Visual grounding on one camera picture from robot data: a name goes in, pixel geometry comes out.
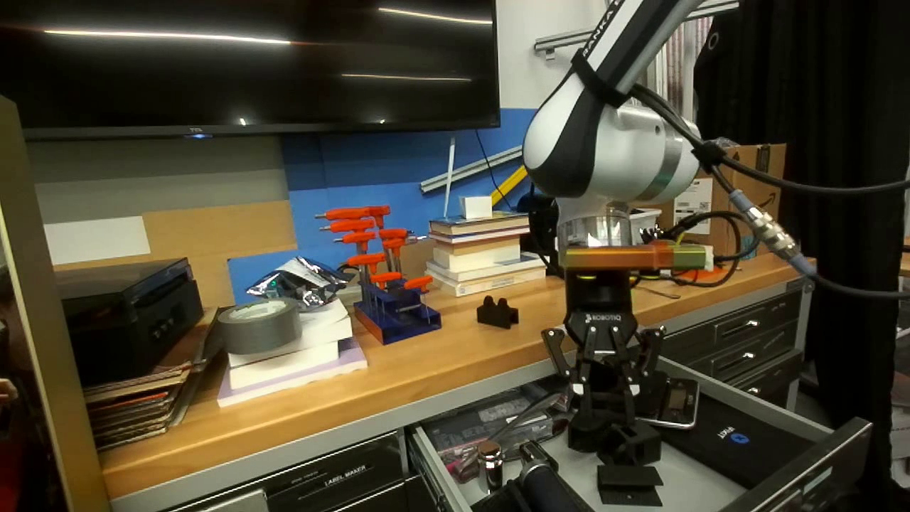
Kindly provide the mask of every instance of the electronic device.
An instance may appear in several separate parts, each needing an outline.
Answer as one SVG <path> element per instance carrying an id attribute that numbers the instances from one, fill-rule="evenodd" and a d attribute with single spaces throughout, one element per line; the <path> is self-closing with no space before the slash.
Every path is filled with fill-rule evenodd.
<path id="1" fill-rule="evenodd" d="M 187 259 L 60 270 L 84 387 L 152 373 L 202 317 Z"/>
<path id="2" fill-rule="evenodd" d="M 654 374 L 652 388 L 634 404 L 634 418 L 667 430 L 691 430 L 701 418 L 701 383 Z"/>
<path id="3" fill-rule="evenodd" d="M 0 2 L 28 139 L 490 128 L 495 0 Z"/>
<path id="4" fill-rule="evenodd" d="M 714 465 L 719 474 L 752 489 L 810 447 L 780 427 L 772 427 L 722 400 L 702 400 L 702 421 L 688 432 L 667 432 L 667 442 Z"/>

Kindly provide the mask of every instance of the black monitor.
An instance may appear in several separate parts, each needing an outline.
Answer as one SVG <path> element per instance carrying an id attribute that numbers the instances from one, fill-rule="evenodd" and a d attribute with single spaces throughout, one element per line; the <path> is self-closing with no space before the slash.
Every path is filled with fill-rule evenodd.
<path id="1" fill-rule="evenodd" d="M 495 0 L 0 0 L 28 139 L 499 124 Z"/>

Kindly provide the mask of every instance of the wooden workbench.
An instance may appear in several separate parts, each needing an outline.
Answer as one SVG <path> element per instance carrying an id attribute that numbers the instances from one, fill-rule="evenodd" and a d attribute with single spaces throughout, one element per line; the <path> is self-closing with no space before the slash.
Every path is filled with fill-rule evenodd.
<path id="1" fill-rule="evenodd" d="M 792 266 L 773 256 L 759 256 L 739 263 L 738 276 L 722 287 L 644 280 L 634 290 L 634 312 L 644 327 L 667 323 L 738 294 L 780 287 L 792 277 Z M 378 344 L 358 330 L 371 368 L 266 395 L 250 404 L 220 408 L 217 388 L 223 368 L 215 368 L 178 430 L 102 451 L 102 477 L 114 505 L 121 501 L 121 509 L 129 509 L 122 504 L 131 494 L 149 494 L 155 485 L 220 464 L 232 465 L 283 442 L 318 438 L 321 432 L 337 432 L 340 427 L 549 360 L 540 330 L 554 327 L 563 317 L 563 280 L 549 277 L 543 283 L 509 287 L 495 294 L 506 294 L 509 303 L 517 306 L 522 320 L 512 330 L 476 320 L 476 306 L 483 294 L 452 299 L 431 292 L 426 303 L 442 312 L 442 330 L 399 344 Z"/>

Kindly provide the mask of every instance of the white paper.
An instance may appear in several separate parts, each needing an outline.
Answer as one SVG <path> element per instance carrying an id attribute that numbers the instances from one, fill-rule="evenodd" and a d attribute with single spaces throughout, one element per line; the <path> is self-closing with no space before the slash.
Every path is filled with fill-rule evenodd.
<path id="1" fill-rule="evenodd" d="M 143 216 L 47 223 L 54 263 L 152 252 Z"/>

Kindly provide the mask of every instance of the gray cabinet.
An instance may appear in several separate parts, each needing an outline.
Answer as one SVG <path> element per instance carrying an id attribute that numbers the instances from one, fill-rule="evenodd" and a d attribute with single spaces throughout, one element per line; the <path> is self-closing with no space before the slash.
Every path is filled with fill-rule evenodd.
<path id="1" fill-rule="evenodd" d="M 803 277 L 716 303 L 670 323 L 662 354 L 795 408 L 809 306 Z"/>

